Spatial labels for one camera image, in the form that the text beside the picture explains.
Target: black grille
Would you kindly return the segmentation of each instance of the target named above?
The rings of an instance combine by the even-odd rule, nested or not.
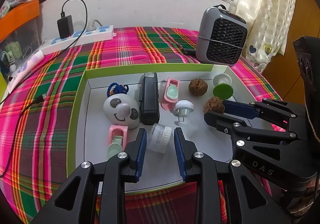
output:
[[[230,20],[219,18],[214,22],[211,39],[225,42],[237,47],[244,47],[247,29]],[[242,49],[214,41],[209,42],[207,58],[212,62],[234,65]]]

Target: blue gripper pad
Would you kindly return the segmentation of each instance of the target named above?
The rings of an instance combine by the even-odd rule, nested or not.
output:
[[[233,101],[223,101],[225,113],[239,116],[246,119],[254,119],[259,117],[259,112],[252,105],[238,103]]]
[[[186,172],[186,160],[183,154],[181,142],[177,133],[177,130],[174,130],[174,147],[176,149],[176,154],[177,154],[177,160],[178,160],[178,166],[179,166],[179,171],[180,171],[180,176],[182,177],[183,181],[186,180],[187,177],[187,172]]]
[[[137,181],[139,181],[140,177],[142,176],[142,168],[143,168],[144,156],[146,154],[146,148],[147,148],[147,131],[144,130],[142,134],[140,147],[139,147],[137,161],[136,161],[135,177]]]

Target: white tube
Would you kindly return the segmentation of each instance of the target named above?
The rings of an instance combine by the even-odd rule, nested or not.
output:
[[[43,52],[39,50],[33,56],[31,56],[16,73],[15,79],[12,79],[8,84],[8,92],[11,93],[12,90],[17,86],[17,84],[31,72],[42,60],[44,59]]]

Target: portable heater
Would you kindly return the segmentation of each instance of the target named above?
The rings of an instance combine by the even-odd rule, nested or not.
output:
[[[218,6],[208,8],[203,14],[196,57],[203,63],[233,66],[244,48],[248,25],[223,5]]]

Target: white power strip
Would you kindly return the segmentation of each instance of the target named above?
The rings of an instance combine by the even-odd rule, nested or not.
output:
[[[82,31],[75,32],[71,37],[61,39],[60,37],[54,38],[52,40],[47,40],[39,50],[43,52],[44,55],[51,54],[56,51],[64,50],[67,48]],[[111,40],[116,34],[113,33],[113,26],[103,26],[98,27],[93,31],[85,31],[74,46],[85,45],[94,42],[100,42],[105,40]]]

